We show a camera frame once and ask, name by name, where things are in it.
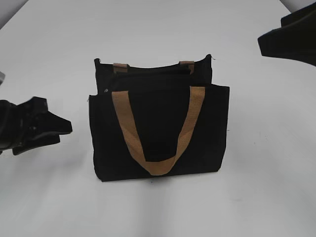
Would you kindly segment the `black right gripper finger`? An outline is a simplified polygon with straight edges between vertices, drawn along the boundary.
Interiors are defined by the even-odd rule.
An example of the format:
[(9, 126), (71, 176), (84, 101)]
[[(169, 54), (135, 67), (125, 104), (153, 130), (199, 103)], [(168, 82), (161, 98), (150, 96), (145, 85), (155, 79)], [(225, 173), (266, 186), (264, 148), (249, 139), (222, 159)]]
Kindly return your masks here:
[(262, 56), (316, 65), (316, 25), (290, 24), (258, 37)]
[(311, 4), (281, 18), (282, 28), (315, 29), (316, 5)]

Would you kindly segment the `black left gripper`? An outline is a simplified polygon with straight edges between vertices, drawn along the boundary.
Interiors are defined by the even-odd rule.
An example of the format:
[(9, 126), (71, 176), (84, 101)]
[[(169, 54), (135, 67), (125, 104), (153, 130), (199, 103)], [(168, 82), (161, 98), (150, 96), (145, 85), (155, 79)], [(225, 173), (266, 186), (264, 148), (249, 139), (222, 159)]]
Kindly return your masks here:
[[(37, 140), (25, 141), (23, 137), (32, 120), (37, 116)], [(72, 133), (69, 120), (48, 112), (47, 100), (32, 97), (15, 105), (7, 100), (0, 101), (0, 150), (12, 149), (17, 156), (26, 151), (60, 143), (59, 135)]]

